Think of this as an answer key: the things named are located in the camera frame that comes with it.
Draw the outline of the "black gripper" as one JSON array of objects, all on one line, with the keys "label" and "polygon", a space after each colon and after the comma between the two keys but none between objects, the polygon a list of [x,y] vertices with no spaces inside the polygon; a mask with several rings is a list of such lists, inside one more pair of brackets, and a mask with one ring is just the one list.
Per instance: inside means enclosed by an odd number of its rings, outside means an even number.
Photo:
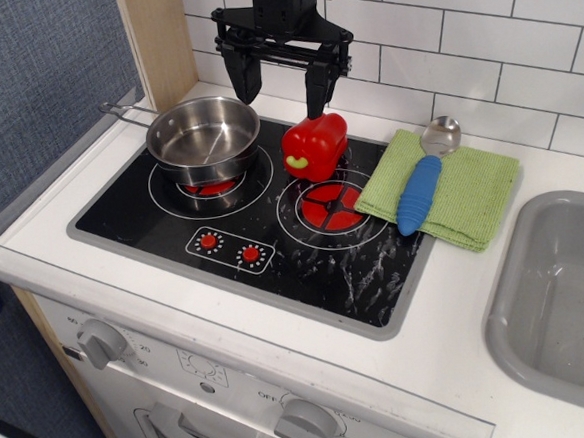
[{"label": "black gripper", "polygon": [[250,7],[212,12],[216,50],[240,101],[255,100],[262,88],[260,63],[268,61],[306,70],[307,117],[322,116],[336,80],[349,73],[354,37],[321,16],[318,1],[252,0]]}]

